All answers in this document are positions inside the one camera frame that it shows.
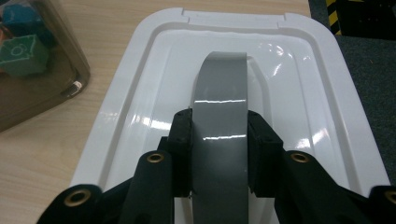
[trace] gray tape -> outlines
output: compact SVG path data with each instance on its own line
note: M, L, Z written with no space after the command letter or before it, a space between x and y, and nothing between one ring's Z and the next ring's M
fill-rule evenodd
M248 223L246 53L210 53L197 79L191 152L194 224Z

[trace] clear plastic container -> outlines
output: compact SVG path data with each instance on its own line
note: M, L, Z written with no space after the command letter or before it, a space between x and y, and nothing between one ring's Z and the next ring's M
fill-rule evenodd
M0 132L79 94L90 68L62 7L0 0Z

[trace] white tray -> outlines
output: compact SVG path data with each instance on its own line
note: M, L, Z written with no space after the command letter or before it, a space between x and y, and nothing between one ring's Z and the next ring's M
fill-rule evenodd
M286 150L315 156L341 186L365 196L389 180L342 53L318 22L296 14L229 14L171 8L136 28L93 125L71 185L104 190L134 175L144 152L191 105L212 51L246 52L248 108ZM191 223L188 199L176 223ZM249 199L250 223L277 223L272 200Z

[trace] wooden table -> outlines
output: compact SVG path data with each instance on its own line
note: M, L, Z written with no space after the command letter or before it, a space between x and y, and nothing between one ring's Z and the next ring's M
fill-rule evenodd
M67 189L107 88L139 22L169 7L310 16L307 0L61 0L91 67L79 96L0 133L0 223L36 223Z

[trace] green toy block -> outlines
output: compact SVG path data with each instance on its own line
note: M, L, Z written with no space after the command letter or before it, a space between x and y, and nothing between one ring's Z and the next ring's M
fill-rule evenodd
M0 67L13 77L44 72L48 58L49 50L37 35L5 40L0 48Z

